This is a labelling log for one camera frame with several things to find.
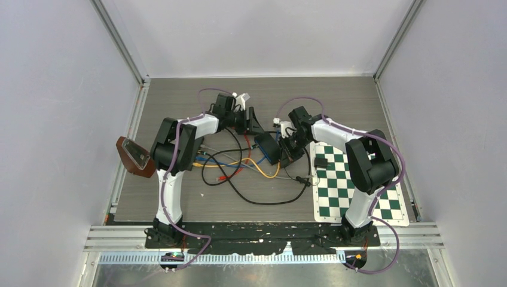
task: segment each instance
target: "chessboard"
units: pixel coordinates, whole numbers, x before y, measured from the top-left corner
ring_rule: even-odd
[[[312,166],[314,177],[313,206],[317,222],[340,223],[352,202],[354,184],[350,180],[347,156],[323,142],[310,144],[311,162],[316,157],[328,160],[327,168]],[[407,207],[400,184],[385,192],[378,200],[373,216],[395,226],[408,226]]]

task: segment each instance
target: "metal track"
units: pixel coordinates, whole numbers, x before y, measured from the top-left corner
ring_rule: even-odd
[[[99,264],[167,264],[162,262],[163,251],[143,252],[102,252]],[[195,255],[185,252],[185,261],[194,258]],[[345,252],[337,251],[336,254],[326,255],[293,255],[291,251],[284,250],[278,255],[200,255],[192,262],[192,265],[226,265],[226,264],[304,264],[304,263],[345,263]]]
[[[127,138],[129,139],[135,139],[138,133],[139,122],[141,121],[142,112],[144,110],[144,104],[146,102],[149,84],[150,80],[148,79],[148,81],[145,82],[139,90],[136,103],[132,110],[132,116],[130,117],[129,130],[127,131]],[[109,209],[107,210],[106,215],[109,213],[116,213],[116,207],[118,206],[118,201],[120,200],[121,189],[123,188],[123,182],[125,181],[126,173],[127,170],[123,166],[123,163],[119,161],[111,191],[111,198],[109,200]]]
[[[133,251],[142,252],[146,234],[144,229],[149,225],[140,226],[93,226],[85,243],[85,252]],[[414,222],[408,227],[395,227],[402,249],[442,249],[444,244],[435,223]],[[396,240],[391,230],[378,226],[381,245],[370,249],[394,249]],[[154,251],[178,251],[179,249],[152,249]],[[357,248],[338,248],[338,250],[357,250]]]

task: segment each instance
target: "red cable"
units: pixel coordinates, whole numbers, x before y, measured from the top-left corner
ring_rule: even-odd
[[[250,140],[248,139],[248,137],[246,136],[246,134],[243,135],[246,139],[246,144],[248,145],[248,157],[250,158],[250,156],[252,155],[252,146],[250,145]],[[238,173],[240,173],[242,170],[244,169],[244,167],[241,167],[240,169],[238,169],[238,171],[235,173],[235,175],[237,175]],[[216,181],[224,181],[225,180],[225,176],[222,175],[222,176],[219,176]]]

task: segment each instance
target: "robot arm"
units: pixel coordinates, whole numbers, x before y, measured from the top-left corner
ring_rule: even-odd
[[[264,130],[257,122],[254,108],[246,109],[245,107],[245,102],[249,98],[248,94],[240,96],[219,94],[213,108],[199,119],[185,121],[165,118],[162,121],[150,152],[157,169],[160,198],[153,222],[154,228],[150,231],[157,233],[154,235],[167,236],[175,242],[180,241],[182,234],[173,229],[164,207],[170,220],[181,226],[180,199],[183,175],[186,170],[192,169],[192,163],[205,135],[220,132],[226,127],[234,127],[238,134],[264,134]],[[178,137],[176,137],[180,121],[182,122],[179,125]],[[175,152],[176,139],[178,139],[177,152]],[[169,170],[174,155],[177,159]]]
[[[344,130],[331,126],[322,119],[321,115],[312,117],[301,106],[289,113],[292,123],[281,122],[280,126],[290,125],[292,133],[284,133],[280,146],[282,155],[280,162],[286,167],[299,159],[303,148],[311,141],[325,142],[347,154],[350,177],[355,186],[354,196],[349,209],[342,217],[341,235],[346,242],[362,241],[364,235],[372,225],[369,209],[378,192],[390,184],[399,173],[398,164],[390,148],[375,139],[359,136],[355,130],[344,127]],[[368,134],[385,139],[380,130],[373,130]]]
[[[213,115],[205,115],[198,120],[181,124],[178,158],[176,159],[175,166],[167,175],[166,184],[162,189],[164,176],[174,153],[174,145],[167,143],[167,141],[173,137],[171,131],[176,129],[178,121],[171,118],[163,120],[151,150],[151,155],[155,160],[157,168],[158,198],[160,198],[160,193],[164,193],[164,206],[173,222],[180,222],[182,219],[180,199],[183,175],[186,170],[191,170],[195,154],[203,142],[203,136],[216,133],[219,125],[218,118]],[[169,226],[169,221],[164,214],[161,201],[158,202],[158,211],[155,219]]]

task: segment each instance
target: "metal floor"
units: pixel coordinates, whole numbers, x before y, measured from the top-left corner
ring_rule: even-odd
[[[380,99],[371,77],[323,77],[323,78],[199,78],[199,79],[153,79],[150,83],[135,141],[150,149],[165,117],[187,118],[198,115],[200,107],[196,94],[201,88],[217,87],[237,93],[249,93],[247,105],[255,108],[257,119],[265,130],[272,130],[273,117],[280,105],[295,96],[313,96],[326,106],[326,113],[335,121],[362,130],[381,129],[389,135]],[[208,109],[215,102],[217,92],[202,94]],[[299,100],[287,105],[282,119],[288,113],[304,105],[311,115],[320,114],[317,103]],[[238,137],[242,147],[246,142]],[[206,136],[204,144],[222,150],[237,148],[236,142],[225,131]],[[258,150],[252,158],[262,157]],[[218,160],[229,160],[225,157]],[[266,172],[274,172],[267,161],[261,164]],[[301,159],[287,168],[292,176],[306,175],[307,161]],[[280,175],[286,176],[283,170]],[[207,169],[208,181],[222,175],[218,169]],[[255,201],[273,202],[294,198],[302,185],[294,181],[267,179],[252,170],[245,169],[233,178],[238,190]],[[406,206],[409,196],[404,188]],[[257,206],[243,201],[226,183],[210,187],[201,180],[199,168],[185,173],[182,184],[181,206],[184,221],[314,221],[311,188],[296,202],[282,206]],[[127,174],[121,190],[115,214],[116,221],[152,221],[158,206],[157,175],[150,179]],[[415,221],[408,208],[409,218]]]

